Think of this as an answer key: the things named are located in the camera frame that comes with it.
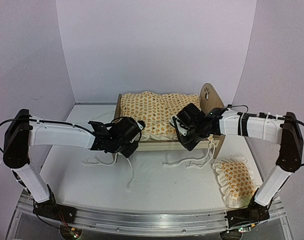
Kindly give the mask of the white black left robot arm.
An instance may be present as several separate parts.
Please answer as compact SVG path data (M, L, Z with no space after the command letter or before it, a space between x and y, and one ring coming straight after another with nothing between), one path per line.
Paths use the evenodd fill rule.
M145 127L144 121L129 116L110 122L89 120L81 124L40 118L23 108L15 117L0 122L0 152L3 163L31 194L34 213L54 219L74 213L76 209L58 203L50 185L40 175L41 168L34 168L37 151L46 151L37 160L40 165L56 146L121 154L128 158L139 147Z

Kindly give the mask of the duck print ruffled cushion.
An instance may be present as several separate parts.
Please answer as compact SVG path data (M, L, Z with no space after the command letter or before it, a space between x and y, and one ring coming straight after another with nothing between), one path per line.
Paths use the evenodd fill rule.
M127 93L121 97L120 114L122 117L132 117L136 121L145 122L142 142L171 141L176 140L177 136L170 120L190 103L200 108L199 96L180 93L157 94L149 91Z

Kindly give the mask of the wooden pet bed frame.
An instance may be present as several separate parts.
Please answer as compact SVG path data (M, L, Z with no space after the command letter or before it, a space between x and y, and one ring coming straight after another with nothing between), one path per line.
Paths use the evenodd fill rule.
M121 97L118 96L117 105L115 109L114 119L122 117L120 114L120 102ZM200 100L200 110L208 113L213 108L222 108L224 106L221 98L217 94L216 90L210 83L206 83L202 86L200 94L198 94ZM139 143L138 151L167 151L167 150L183 150L184 147L180 144L178 139L167 141L141 141Z

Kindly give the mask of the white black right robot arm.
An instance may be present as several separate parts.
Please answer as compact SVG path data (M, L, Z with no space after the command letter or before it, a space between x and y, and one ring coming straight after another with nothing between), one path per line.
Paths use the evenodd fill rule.
M190 103L169 120L179 143L192 151L200 141L214 136L239 136L247 140L265 142L279 149L275 165L255 190L247 207L227 212L230 226L254 224L269 219L269 207L274 196L288 178L301 167L304 139L301 128L304 122L293 112L285 115L235 111L234 106L216 107L208 113Z

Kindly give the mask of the small duck print pillow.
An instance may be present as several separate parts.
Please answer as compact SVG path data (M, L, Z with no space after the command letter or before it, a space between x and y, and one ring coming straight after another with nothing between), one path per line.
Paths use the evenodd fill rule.
M256 190L260 187L254 177L254 171L245 157L217 159L212 168L228 208L240 209L248 206Z

